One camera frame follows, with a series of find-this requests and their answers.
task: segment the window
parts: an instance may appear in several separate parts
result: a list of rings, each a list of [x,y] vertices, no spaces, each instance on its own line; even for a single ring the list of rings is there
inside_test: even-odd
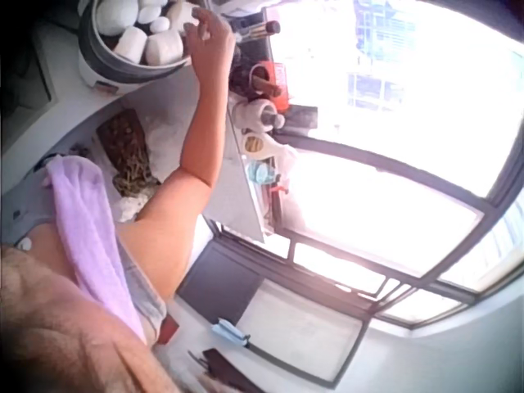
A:
[[[460,303],[456,300],[448,299],[428,291],[418,290],[396,305],[386,309],[383,313],[407,322],[417,323],[436,317],[459,305]]]
[[[306,244],[297,243],[295,247],[296,264],[330,278],[343,286],[360,289],[370,294],[376,293],[385,277],[372,270],[352,263],[349,260],[341,260]]]
[[[254,244],[255,246],[258,246],[260,248],[263,248],[266,251],[269,251],[277,256],[280,256],[281,258],[286,259],[287,258],[287,252],[289,251],[289,239],[286,239],[285,237],[282,237],[280,235],[277,235],[276,233],[266,233],[264,235],[264,243],[258,242],[256,240],[251,239],[248,236],[242,235],[241,233],[238,233],[231,228],[225,227],[224,229],[235,235],[236,237],[240,237],[241,239]]]
[[[418,277],[482,216],[406,178],[324,154],[300,151],[289,178],[286,228]]]
[[[238,234],[263,255],[253,269],[407,328],[524,274],[524,44],[426,2],[264,12],[282,24],[270,42],[290,112],[314,121],[272,133],[299,154],[274,159],[285,188],[270,195],[276,234]]]
[[[238,321],[250,344],[325,382],[337,379],[363,324],[265,280]]]
[[[442,280],[482,291],[524,260],[524,190],[502,219]]]
[[[524,45],[425,2],[380,4],[268,10],[291,26],[271,38],[291,103],[318,107],[312,138],[403,161],[485,197],[522,120]],[[341,39],[327,44],[319,31]]]

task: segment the blue item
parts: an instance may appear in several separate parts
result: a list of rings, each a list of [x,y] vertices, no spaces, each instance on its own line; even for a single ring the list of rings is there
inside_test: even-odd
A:
[[[247,177],[257,184],[272,184],[278,180],[275,169],[262,161],[253,161],[247,166]]]
[[[219,318],[219,322],[211,328],[213,332],[230,340],[233,344],[238,346],[246,346],[250,336],[245,335],[236,327],[234,327],[228,320]]]

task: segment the denim shorts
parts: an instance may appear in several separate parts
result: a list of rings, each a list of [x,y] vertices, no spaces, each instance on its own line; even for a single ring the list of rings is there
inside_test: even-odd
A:
[[[19,246],[31,229],[55,222],[52,188],[43,186],[46,177],[45,168],[31,172],[2,196],[2,243]],[[152,325],[156,341],[160,325],[167,315],[165,302],[118,237],[116,243],[134,307]]]

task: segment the small bottle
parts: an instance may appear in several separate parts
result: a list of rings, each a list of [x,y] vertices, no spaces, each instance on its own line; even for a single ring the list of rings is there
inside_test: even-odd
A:
[[[260,121],[263,125],[271,125],[274,129],[281,129],[286,123],[286,118],[276,113],[276,111],[273,111],[273,108],[270,110],[266,108],[262,111],[262,115],[260,115]]]
[[[242,137],[241,148],[242,153],[253,160],[265,160],[273,156],[298,156],[293,147],[276,142],[266,133],[246,133]]]
[[[275,105],[270,100],[254,100],[239,102],[233,108],[233,124],[239,129],[250,129],[257,133],[267,133],[273,129],[273,124],[264,124],[262,113],[277,113]]]
[[[247,177],[257,184],[273,184],[278,181],[280,175],[275,168],[263,161],[253,161],[247,166]]]

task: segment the towel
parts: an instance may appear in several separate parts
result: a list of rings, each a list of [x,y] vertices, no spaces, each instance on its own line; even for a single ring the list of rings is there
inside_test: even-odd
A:
[[[79,156],[57,156],[46,168],[55,199],[58,233],[80,289],[146,342],[125,281],[100,168]]]

